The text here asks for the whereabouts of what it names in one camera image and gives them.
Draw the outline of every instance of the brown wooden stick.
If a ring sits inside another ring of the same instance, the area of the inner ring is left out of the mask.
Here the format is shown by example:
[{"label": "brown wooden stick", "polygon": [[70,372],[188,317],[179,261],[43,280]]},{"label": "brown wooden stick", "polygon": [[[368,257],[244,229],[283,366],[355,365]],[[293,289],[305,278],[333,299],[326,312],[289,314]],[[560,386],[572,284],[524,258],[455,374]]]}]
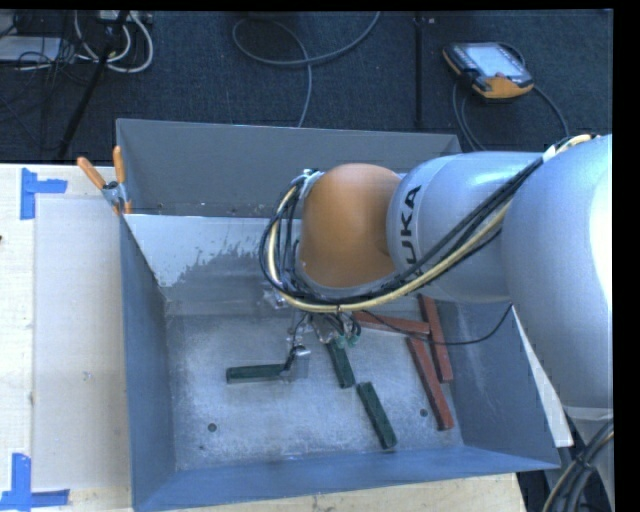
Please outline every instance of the brown wooden stick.
[{"label": "brown wooden stick", "polygon": [[431,332],[429,324],[419,320],[408,320],[406,318],[396,318],[378,314],[376,314],[376,316],[372,316],[363,311],[355,311],[352,316],[353,319],[362,327],[369,327],[370,329],[378,329],[380,331],[387,332],[404,331],[423,334],[425,336],[428,336]]},{"label": "brown wooden stick", "polygon": [[440,325],[440,316],[435,301],[426,295],[418,295],[418,303],[420,304],[420,312],[422,319],[429,322],[431,326],[431,339],[435,343],[430,343],[431,355],[433,363],[438,374],[440,382],[451,382],[453,380],[453,368],[449,360],[449,351],[444,343],[444,333]]},{"label": "brown wooden stick", "polygon": [[407,338],[407,347],[418,371],[422,387],[429,399],[433,414],[436,417],[438,430],[453,428],[453,415],[451,414],[451,409],[449,409],[449,404],[438,381],[436,369],[429,357],[424,341],[416,338]]},{"label": "brown wooden stick", "polygon": [[[419,320],[408,320],[406,318],[395,318],[385,315],[376,315],[373,317],[362,311],[354,312],[353,318],[362,327],[368,327],[369,329],[388,332],[398,332],[396,329],[399,329],[424,336],[428,336],[431,333],[431,326],[427,322],[420,322]],[[413,364],[420,377],[420,382],[422,382],[422,387],[429,399],[433,414],[436,417],[438,430],[453,428],[453,415],[451,414],[451,409],[449,409],[449,404],[440,386],[433,361],[425,347],[425,342],[411,336],[409,336],[406,341],[413,359]]]},{"label": "brown wooden stick", "polygon": [[93,164],[83,156],[78,157],[78,159],[76,160],[76,163],[78,164],[78,167],[80,167],[80,169],[82,169],[84,173],[87,175],[87,178],[91,180],[91,183],[93,183],[96,187],[102,190],[102,188],[107,184],[107,182],[104,181],[104,178],[98,172],[98,170],[93,166]]},{"label": "brown wooden stick", "polygon": [[124,170],[124,160],[122,159],[122,149],[120,146],[113,148],[113,167],[116,171],[116,181],[118,183],[124,183],[126,174]]}]

